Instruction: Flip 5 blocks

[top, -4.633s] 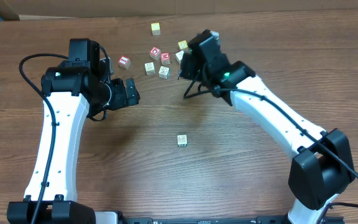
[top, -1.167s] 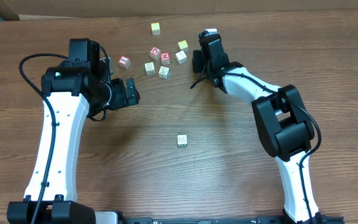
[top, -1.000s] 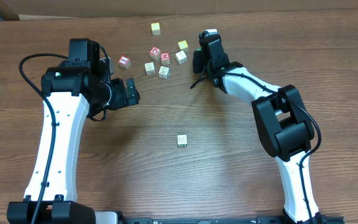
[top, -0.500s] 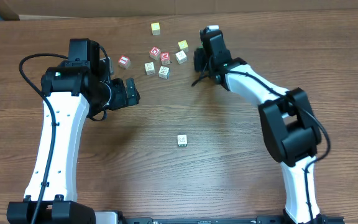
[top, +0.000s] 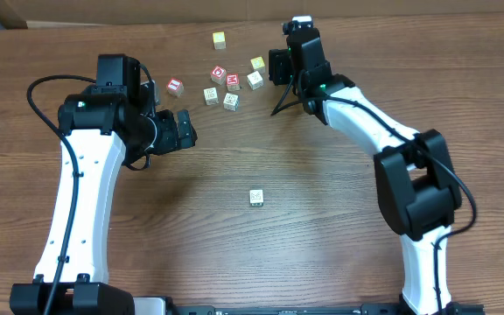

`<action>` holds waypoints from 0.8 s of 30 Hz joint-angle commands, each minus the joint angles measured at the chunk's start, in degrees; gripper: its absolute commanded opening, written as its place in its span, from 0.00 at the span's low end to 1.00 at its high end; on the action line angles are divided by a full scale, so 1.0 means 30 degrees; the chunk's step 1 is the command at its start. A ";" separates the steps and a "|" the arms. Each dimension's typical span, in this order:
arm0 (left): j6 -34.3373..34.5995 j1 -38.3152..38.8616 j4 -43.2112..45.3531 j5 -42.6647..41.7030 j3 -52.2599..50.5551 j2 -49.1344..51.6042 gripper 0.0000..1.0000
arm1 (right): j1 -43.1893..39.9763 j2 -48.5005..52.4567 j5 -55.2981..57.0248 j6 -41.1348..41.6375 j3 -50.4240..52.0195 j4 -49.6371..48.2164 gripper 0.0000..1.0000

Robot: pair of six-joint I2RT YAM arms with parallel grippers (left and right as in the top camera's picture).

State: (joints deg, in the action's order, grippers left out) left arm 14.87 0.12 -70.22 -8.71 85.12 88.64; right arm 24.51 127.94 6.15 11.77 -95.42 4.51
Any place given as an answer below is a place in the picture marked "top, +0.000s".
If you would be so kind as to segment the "green B letter block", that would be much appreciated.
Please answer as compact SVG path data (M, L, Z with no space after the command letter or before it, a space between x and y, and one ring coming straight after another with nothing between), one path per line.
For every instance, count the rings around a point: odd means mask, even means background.
M264 203L263 190L250 190L249 202L252 207L261 207Z

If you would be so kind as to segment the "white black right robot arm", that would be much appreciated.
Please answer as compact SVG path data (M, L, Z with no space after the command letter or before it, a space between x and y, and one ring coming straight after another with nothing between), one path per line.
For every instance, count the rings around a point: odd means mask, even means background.
M461 193L445 139L396 122L333 73L312 23L289 22L283 34L286 49L269 51L269 79L372 157L381 215L402 243L402 302L412 314L446 313L452 297L445 246Z

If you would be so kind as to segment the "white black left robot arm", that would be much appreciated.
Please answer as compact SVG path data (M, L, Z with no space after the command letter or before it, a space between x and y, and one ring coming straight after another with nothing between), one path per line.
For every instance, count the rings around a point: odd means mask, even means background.
M31 283L11 288L15 314L171 314L167 297L133 297L109 285L109 219L119 171L193 147L187 111L157 111L146 66L125 54L102 54L97 75L59 106L61 173L52 224Z

